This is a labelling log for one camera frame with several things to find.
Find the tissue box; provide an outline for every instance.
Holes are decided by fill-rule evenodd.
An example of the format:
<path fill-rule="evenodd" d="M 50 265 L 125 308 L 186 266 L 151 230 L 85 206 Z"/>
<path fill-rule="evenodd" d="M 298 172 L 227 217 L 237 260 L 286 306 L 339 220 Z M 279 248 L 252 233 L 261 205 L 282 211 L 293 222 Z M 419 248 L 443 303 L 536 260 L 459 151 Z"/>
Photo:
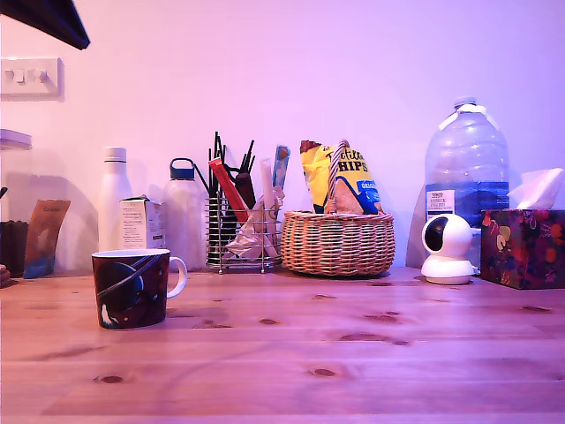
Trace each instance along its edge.
<path fill-rule="evenodd" d="M 565 288 L 565 210 L 483 212 L 481 278 L 516 289 Z"/>
<path fill-rule="evenodd" d="M 160 203 L 143 197 L 120 201 L 120 248 L 164 248 L 164 234 Z"/>

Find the mug handle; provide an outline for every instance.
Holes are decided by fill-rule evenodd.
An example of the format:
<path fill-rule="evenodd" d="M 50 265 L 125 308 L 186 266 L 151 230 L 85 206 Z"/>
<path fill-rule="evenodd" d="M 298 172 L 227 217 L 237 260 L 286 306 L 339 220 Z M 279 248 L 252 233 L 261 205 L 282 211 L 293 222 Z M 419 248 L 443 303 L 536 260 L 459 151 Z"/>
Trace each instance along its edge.
<path fill-rule="evenodd" d="M 186 265 L 183 260 L 176 256 L 171 256 L 169 258 L 169 264 L 172 262 L 177 262 L 178 265 L 178 283 L 173 290 L 167 292 L 167 299 L 177 296 L 186 286 L 186 280 L 188 279 L 188 272 L 186 271 Z"/>

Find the white box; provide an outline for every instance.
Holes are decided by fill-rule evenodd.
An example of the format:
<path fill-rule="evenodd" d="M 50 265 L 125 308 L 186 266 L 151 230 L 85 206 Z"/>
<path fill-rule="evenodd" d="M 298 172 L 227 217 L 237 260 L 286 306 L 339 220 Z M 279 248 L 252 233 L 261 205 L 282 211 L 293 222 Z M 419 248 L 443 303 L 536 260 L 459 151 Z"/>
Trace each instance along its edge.
<path fill-rule="evenodd" d="M 165 247 L 160 203 L 143 198 L 120 201 L 120 247 L 122 249 Z"/>

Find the jug cap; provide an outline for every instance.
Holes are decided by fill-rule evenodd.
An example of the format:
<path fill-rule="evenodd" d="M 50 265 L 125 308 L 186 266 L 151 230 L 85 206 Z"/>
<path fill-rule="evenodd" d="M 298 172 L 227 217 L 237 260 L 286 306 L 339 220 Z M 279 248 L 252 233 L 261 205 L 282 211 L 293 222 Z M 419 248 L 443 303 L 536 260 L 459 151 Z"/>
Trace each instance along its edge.
<path fill-rule="evenodd" d="M 477 98 L 471 95 L 464 95 L 462 97 L 457 97 L 454 106 L 457 110 L 464 104 L 472 104 L 474 106 L 477 106 Z"/>
<path fill-rule="evenodd" d="M 104 162 L 126 162 L 125 148 L 104 148 Z"/>
<path fill-rule="evenodd" d="M 175 168 L 173 163 L 175 161 L 188 161 L 191 163 L 191 168 Z M 194 180 L 194 162 L 187 157 L 176 157 L 170 161 L 170 179 L 189 179 Z"/>

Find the bag of chips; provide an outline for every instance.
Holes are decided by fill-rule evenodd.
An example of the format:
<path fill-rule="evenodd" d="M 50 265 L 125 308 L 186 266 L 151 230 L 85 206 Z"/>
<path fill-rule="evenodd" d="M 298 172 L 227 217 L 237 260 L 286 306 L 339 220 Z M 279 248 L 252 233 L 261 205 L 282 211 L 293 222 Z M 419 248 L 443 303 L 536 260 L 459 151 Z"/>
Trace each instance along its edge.
<path fill-rule="evenodd" d="M 329 165 L 336 146 L 323 146 L 310 140 L 300 144 L 306 185 L 317 214 L 328 213 Z M 346 148 L 338 163 L 335 178 L 338 214 L 371 215 L 384 213 L 373 177 L 363 156 Z"/>

